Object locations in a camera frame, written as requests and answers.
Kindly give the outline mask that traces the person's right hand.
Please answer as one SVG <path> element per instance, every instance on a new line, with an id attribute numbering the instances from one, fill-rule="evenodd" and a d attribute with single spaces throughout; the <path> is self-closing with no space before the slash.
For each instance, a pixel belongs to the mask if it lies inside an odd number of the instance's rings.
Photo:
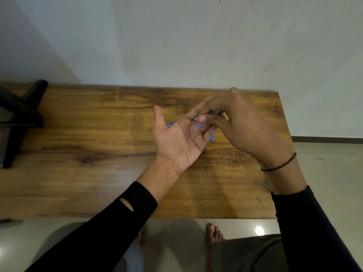
<path id="1" fill-rule="evenodd" d="M 236 149 L 255 158 L 262 169 L 278 167 L 294 154 L 264 121 L 249 97 L 237 88 L 231 87 L 227 92 L 213 96 L 198 117 L 219 109 L 225 111 L 227 124 L 210 125 L 219 128 Z M 297 157 L 285 167 L 293 164 L 297 164 Z"/>

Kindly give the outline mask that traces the person's left hand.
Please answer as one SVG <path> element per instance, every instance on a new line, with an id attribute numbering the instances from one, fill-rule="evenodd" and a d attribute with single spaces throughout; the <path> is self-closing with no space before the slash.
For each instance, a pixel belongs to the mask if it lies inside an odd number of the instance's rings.
<path id="1" fill-rule="evenodd" d="M 173 168 L 177 175 L 181 175 L 198 159 L 209 139 L 218 130 L 215 126 L 205 124 L 196 131 L 197 122 L 192 121 L 211 98 L 212 96 L 208 96 L 202 100 L 167 130 L 152 131 L 157 157 Z"/>

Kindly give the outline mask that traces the small blue packet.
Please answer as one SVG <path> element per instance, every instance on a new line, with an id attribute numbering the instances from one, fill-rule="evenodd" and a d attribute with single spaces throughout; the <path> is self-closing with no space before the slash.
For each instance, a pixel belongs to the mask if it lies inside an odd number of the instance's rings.
<path id="1" fill-rule="evenodd" d="M 224 110 L 214 110 L 211 112 L 211 114 L 218 114 L 218 115 L 224 115 L 225 111 Z M 195 117 L 193 120 L 193 122 L 196 122 L 197 121 L 197 117 Z M 170 128 L 173 124 L 175 124 L 175 122 L 172 122 L 172 123 L 169 123 L 166 125 L 167 128 Z M 198 131 L 199 129 L 201 129 L 203 126 L 205 125 L 205 123 L 196 123 L 195 124 L 195 131 Z M 214 141 L 215 137 L 212 136 L 209 141 Z"/>

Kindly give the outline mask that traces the person's right forearm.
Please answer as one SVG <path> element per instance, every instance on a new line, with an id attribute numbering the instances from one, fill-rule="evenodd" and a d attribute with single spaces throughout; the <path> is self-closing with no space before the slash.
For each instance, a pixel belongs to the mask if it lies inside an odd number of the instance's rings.
<path id="1" fill-rule="evenodd" d="M 289 272 L 363 272 L 306 184 L 298 162 L 264 174 Z"/>

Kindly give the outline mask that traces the person's left forearm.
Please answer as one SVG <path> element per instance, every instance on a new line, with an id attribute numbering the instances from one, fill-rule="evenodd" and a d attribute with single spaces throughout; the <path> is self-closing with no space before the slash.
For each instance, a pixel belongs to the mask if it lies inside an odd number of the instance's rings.
<path id="1" fill-rule="evenodd" d="M 190 166 L 156 156 L 99 214 L 61 239 L 25 272 L 112 272 L 158 203 Z"/>

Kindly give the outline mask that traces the thin black wristband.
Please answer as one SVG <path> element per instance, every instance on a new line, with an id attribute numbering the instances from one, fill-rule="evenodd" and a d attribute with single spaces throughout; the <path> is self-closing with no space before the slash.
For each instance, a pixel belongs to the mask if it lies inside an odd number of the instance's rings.
<path id="1" fill-rule="evenodd" d="M 278 166 L 278 167 L 275 167 L 275 168 L 271 168 L 271 169 L 260 169 L 262 172 L 273 172 L 273 171 L 276 171 L 276 170 L 279 170 L 279 169 L 281 169 L 281 168 L 283 168 L 283 167 L 285 167 L 286 165 L 288 165 L 288 164 L 290 164 L 294 159 L 295 159 L 295 157 L 297 156 L 297 153 L 295 152 L 293 155 L 292 155 L 292 157 L 288 160 L 288 161 L 286 161 L 284 164 L 282 164 L 282 165 L 280 165 L 280 166 Z"/>

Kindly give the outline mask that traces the person's right foot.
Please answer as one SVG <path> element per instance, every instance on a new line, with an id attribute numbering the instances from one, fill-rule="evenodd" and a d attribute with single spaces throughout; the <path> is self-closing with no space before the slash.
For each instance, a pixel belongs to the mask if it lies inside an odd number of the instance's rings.
<path id="1" fill-rule="evenodd" d="M 214 243 L 225 241 L 221 230 L 214 224 L 207 223 L 205 228 L 205 251 L 209 255 Z"/>

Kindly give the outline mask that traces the person's foot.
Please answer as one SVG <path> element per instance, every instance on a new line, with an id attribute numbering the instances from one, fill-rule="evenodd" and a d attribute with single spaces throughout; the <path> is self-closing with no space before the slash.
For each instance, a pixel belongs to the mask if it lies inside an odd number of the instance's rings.
<path id="1" fill-rule="evenodd" d="M 138 237 L 135 240 L 140 246 L 143 246 L 146 242 L 146 237 L 147 237 L 147 229 L 146 226 L 143 226 L 138 233 Z"/>
<path id="2" fill-rule="evenodd" d="M 207 223 L 205 228 L 205 251 L 209 255 L 214 243 L 225 241 L 221 230 L 214 224 Z"/>

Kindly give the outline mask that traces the person's left foot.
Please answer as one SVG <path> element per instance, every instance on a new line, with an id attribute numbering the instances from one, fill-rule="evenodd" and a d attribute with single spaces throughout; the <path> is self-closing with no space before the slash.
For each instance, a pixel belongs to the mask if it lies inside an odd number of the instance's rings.
<path id="1" fill-rule="evenodd" d="M 138 237 L 135 240 L 140 246 L 143 246 L 146 242 L 146 237 L 147 237 L 147 229 L 146 226 L 143 226 L 138 233 Z"/>

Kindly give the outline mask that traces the black stand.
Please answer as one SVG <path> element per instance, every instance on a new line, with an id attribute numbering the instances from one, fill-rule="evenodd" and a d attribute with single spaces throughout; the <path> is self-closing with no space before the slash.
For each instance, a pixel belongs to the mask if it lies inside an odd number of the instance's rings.
<path id="1" fill-rule="evenodd" d="M 13 114 L 8 121 L 0 121 L 0 168 L 11 167 L 30 128 L 43 128 L 38 106 L 47 86 L 46 80 L 38 80 L 21 96 L 0 86 L 0 107 Z"/>

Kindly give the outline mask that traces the grey trousers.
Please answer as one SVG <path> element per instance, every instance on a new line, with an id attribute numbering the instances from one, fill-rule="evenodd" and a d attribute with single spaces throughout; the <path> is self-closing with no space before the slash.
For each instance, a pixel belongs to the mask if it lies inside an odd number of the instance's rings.
<path id="1" fill-rule="evenodd" d="M 280 234 L 215 242 L 207 272 L 289 272 Z"/>

